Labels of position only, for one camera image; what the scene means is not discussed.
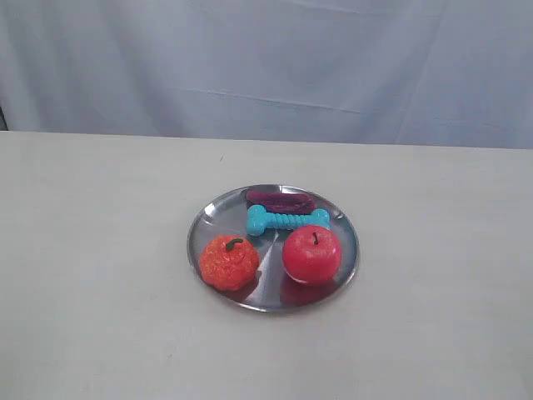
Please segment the white backdrop cloth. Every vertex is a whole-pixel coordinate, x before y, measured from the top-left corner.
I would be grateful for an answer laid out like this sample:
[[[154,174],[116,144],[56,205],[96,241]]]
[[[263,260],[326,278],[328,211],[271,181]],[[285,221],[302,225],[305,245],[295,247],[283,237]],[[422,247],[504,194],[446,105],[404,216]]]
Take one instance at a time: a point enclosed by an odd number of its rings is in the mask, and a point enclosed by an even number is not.
[[[4,1],[18,131],[529,148],[529,1]]]

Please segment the purple toy sweet potato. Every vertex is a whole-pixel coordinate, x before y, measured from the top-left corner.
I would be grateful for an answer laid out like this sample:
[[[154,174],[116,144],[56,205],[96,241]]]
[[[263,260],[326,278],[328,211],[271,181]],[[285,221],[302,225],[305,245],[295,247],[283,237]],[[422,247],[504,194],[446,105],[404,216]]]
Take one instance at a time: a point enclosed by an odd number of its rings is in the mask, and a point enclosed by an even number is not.
[[[269,213],[305,215],[316,209],[314,199],[303,193],[248,190],[246,200],[251,205],[263,206]]]

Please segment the round stainless steel plate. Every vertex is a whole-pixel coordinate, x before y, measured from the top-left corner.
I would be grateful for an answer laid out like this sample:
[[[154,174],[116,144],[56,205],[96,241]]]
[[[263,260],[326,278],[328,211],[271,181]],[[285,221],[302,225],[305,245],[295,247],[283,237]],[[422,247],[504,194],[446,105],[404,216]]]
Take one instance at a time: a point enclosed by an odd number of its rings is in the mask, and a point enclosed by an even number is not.
[[[306,194],[319,208],[328,211],[331,229],[342,246],[340,270],[330,282],[319,287],[302,286],[292,280],[282,266],[282,242],[288,238],[289,232],[270,230],[251,240],[261,259],[254,280],[235,292],[221,292],[209,287],[212,293],[242,308],[280,314],[312,308],[333,299],[349,287],[357,275],[360,261],[359,241],[350,219],[329,199],[303,188],[281,184],[257,184],[233,189],[214,198],[195,216],[187,235],[187,256],[198,277],[201,276],[201,252],[210,240],[220,234],[242,236],[246,233],[246,192],[249,190]]]

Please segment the red toy apple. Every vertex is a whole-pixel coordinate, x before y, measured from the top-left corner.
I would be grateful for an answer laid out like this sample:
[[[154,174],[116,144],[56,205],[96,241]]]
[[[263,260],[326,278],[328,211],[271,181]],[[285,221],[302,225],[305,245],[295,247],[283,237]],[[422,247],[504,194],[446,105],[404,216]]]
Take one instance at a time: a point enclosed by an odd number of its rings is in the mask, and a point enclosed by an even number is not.
[[[333,279],[341,266],[342,248],[338,237],[317,225],[293,231],[282,249],[288,276],[306,286],[320,286]]]

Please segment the turquoise toy bone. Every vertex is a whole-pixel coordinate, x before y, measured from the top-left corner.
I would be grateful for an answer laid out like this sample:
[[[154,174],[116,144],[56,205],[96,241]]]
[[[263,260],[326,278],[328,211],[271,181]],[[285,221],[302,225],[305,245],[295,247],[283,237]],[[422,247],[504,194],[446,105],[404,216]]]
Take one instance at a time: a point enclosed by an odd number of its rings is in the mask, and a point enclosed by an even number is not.
[[[267,229],[297,230],[305,226],[320,226],[330,229],[329,212],[317,208],[311,214],[283,214],[268,212],[262,205],[253,205],[247,210],[246,231],[258,237]]]

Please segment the orange toy pumpkin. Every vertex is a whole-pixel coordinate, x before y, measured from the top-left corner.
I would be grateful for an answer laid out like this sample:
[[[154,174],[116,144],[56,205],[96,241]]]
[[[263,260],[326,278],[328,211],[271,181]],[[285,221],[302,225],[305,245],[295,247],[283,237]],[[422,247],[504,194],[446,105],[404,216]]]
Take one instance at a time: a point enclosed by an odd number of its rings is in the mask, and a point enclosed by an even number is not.
[[[259,268],[258,251],[244,237],[219,235],[203,249],[199,268],[205,283],[220,291],[237,291],[252,281]]]

